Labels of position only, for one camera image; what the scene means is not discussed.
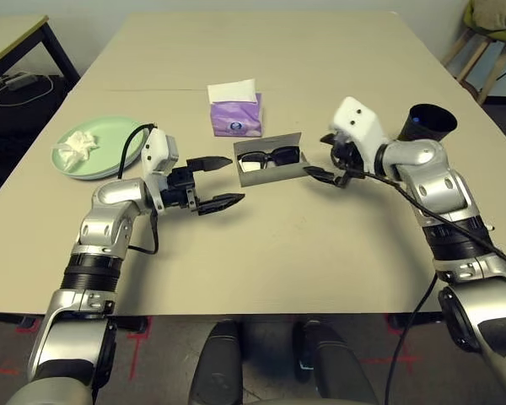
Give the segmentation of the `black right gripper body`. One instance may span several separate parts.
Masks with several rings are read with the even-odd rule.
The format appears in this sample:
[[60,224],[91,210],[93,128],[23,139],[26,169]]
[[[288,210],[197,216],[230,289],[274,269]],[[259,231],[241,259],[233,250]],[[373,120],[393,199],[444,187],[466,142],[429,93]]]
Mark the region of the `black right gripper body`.
[[341,134],[332,134],[331,160],[342,171],[342,175],[335,178],[336,186],[345,188],[351,179],[365,178],[363,159],[357,146]]

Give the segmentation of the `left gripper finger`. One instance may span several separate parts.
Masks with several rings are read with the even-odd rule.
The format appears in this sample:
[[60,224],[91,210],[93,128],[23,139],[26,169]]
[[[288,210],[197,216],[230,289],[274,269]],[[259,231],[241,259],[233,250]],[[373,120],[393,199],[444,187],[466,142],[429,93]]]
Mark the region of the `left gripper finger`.
[[220,212],[239,203],[244,198],[245,194],[243,193],[221,194],[207,201],[199,201],[196,206],[196,212],[199,216]]
[[188,159],[186,165],[192,172],[219,170],[224,166],[230,165],[232,160],[223,156],[206,156],[195,159]]

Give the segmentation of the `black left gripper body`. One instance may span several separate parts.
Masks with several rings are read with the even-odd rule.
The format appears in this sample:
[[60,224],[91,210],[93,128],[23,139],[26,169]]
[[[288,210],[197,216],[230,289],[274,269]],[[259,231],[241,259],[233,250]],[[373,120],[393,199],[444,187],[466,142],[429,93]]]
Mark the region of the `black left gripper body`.
[[174,168],[166,177],[167,188],[164,190],[164,207],[178,207],[197,210],[199,202],[196,196],[194,171],[189,166]]

